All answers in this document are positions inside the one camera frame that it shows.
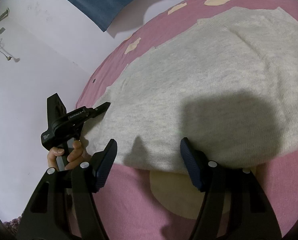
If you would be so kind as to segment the person's left hand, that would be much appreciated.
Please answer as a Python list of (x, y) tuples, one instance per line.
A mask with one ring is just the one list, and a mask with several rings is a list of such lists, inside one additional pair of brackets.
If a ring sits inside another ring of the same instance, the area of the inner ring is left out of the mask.
[[(75, 167), (85, 161), (85, 151), (83, 149), (82, 143), (79, 140), (75, 140), (72, 146), (73, 150), (67, 157), (68, 164), (65, 165), (65, 170), (73, 170)], [(56, 159), (57, 157), (61, 157), (64, 152), (65, 151), (62, 148), (51, 148), (47, 154), (48, 167), (59, 171)]]

